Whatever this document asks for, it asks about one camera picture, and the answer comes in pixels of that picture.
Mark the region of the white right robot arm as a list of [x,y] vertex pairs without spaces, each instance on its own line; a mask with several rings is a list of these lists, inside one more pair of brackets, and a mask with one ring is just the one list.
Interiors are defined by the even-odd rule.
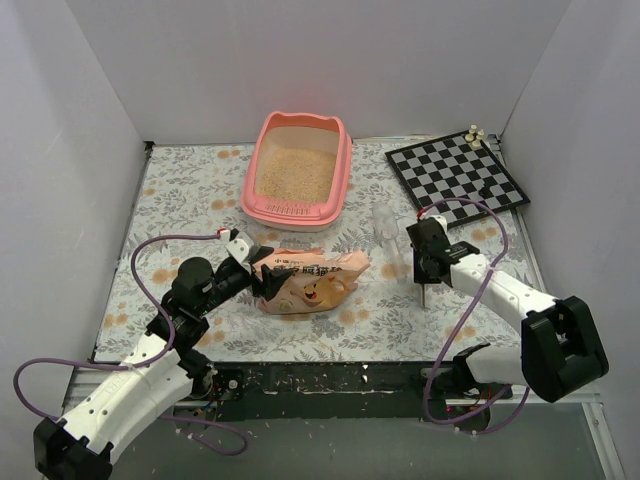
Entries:
[[519,335],[515,347],[488,342],[455,355],[435,377],[440,390],[475,397],[488,384],[521,385],[553,403],[605,376],[609,361],[588,305],[559,299],[496,269],[475,246],[451,243],[446,221],[428,216],[409,226],[414,281],[445,284],[470,295]]

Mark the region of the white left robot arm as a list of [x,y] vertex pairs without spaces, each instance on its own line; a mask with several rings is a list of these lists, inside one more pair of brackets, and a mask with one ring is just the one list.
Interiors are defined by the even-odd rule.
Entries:
[[45,478],[109,478],[122,451],[170,407],[212,392],[215,367],[195,348],[209,328],[208,314],[244,290],[270,300],[292,274],[268,267],[274,248],[235,229],[214,237],[227,251],[220,266],[202,257],[182,262],[125,360],[104,366],[108,377],[75,408],[37,425],[35,466]]

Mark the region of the pink cat litter bag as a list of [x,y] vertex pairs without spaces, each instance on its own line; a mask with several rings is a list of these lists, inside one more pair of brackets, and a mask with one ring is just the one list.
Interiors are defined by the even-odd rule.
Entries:
[[293,273],[269,300],[262,297],[259,308],[269,314],[289,315],[322,312],[339,306],[356,288],[358,277],[370,263],[362,250],[326,257],[322,249],[275,249],[254,264],[263,281],[263,269],[271,274]]

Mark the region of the clear plastic scoop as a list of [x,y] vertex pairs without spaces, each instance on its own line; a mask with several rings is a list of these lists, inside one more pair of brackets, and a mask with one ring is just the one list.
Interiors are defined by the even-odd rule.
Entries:
[[372,207],[374,235],[390,261],[398,283],[406,282],[405,264],[398,245],[399,227],[391,207],[377,202]]

